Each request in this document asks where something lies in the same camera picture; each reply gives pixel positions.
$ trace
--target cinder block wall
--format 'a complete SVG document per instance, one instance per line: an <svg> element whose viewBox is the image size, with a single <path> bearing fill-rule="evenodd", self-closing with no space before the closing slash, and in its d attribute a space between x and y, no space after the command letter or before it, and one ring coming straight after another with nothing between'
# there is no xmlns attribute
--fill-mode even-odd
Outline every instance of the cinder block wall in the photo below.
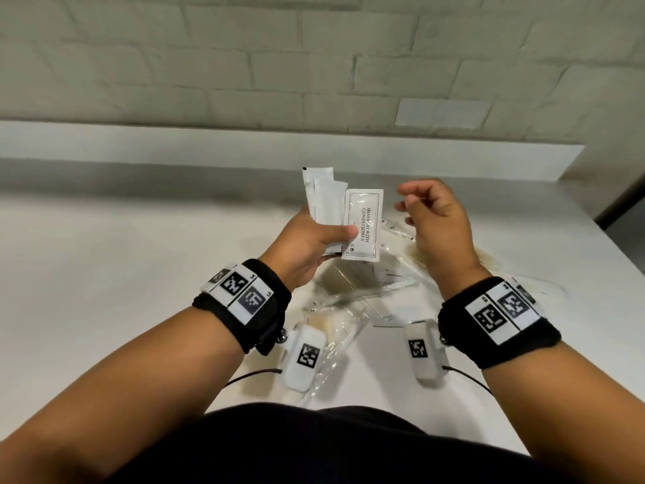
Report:
<svg viewBox="0 0 645 484"><path fill-rule="evenodd" d="M645 0L0 0L0 118L585 143L595 215L645 171Z"/></svg>

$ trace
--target person's left hand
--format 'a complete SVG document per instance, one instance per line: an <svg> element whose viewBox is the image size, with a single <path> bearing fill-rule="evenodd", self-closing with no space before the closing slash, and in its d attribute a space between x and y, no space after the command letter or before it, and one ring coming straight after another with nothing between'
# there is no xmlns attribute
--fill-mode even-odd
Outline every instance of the person's left hand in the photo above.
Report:
<svg viewBox="0 0 645 484"><path fill-rule="evenodd" d="M359 234L356 226L325 226L315 222L304 206L259 258L293 292L307 284L323 261L337 255L322 256L330 243L343 243Z"/></svg>

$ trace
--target black cable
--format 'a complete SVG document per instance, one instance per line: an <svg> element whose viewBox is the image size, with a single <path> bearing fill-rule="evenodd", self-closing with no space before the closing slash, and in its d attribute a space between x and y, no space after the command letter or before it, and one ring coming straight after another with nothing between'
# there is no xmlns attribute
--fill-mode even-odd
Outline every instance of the black cable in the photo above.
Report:
<svg viewBox="0 0 645 484"><path fill-rule="evenodd" d="M442 366L441 366L441 368L443 368L444 370L452 370L453 372L456 372L457 374L461 374L461 375L463 375L464 377L468 377L468 378L469 378L470 380L472 380L472 382L474 382L475 384L479 384L481 387L483 387L484 389L488 390L488 393L489 393L491 396L493 395L493 393L491 392L491 390L490 390L490 389L488 389L488 387L486 387L486 385L482 384L480 381L478 381L477 379L475 379L472 375L468 375L468 374L466 374L465 372L462 372L461 370L459 370L458 368L454 368L454 367L452 367L452 366L442 365Z"/></svg>
<svg viewBox="0 0 645 484"><path fill-rule="evenodd" d="M266 374L272 372L274 374L282 374L282 370L280 368L263 368L262 370L256 370L254 372L249 372L248 374L240 375L237 379L233 379L227 382L227 384L224 387L229 386L230 384L233 384L235 382L238 382L242 379L246 379L247 377L250 377L251 375L257 375L257 374Z"/></svg>

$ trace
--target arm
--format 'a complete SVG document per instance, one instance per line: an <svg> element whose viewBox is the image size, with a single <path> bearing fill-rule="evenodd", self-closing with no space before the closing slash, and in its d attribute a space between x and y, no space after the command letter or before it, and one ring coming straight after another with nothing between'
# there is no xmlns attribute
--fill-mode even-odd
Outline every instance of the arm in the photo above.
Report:
<svg viewBox="0 0 645 484"><path fill-rule="evenodd" d="M444 299L491 276L468 216L439 180L399 186ZM483 371L531 455L588 483L645 483L645 404L563 342Z"/></svg>
<svg viewBox="0 0 645 484"><path fill-rule="evenodd" d="M356 227L322 226L306 209L260 257L293 291L328 243ZM93 482L204 414L244 358L210 312L189 307L103 359L0 443L3 483Z"/></svg>

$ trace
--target person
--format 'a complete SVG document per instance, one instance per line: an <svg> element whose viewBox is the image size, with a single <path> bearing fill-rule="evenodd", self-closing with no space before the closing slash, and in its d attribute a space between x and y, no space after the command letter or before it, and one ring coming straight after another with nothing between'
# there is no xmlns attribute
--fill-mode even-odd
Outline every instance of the person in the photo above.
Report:
<svg viewBox="0 0 645 484"><path fill-rule="evenodd" d="M439 180L398 188L395 205L444 299L491 274L463 206ZM329 243L357 235L303 208L259 258L290 291ZM430 436L379 410L255 403L206 409L244 351L208 310L189 307L103 359L0 443L0 482L645 483L645 405L564 342L483 370L528 455Z"/></svg>

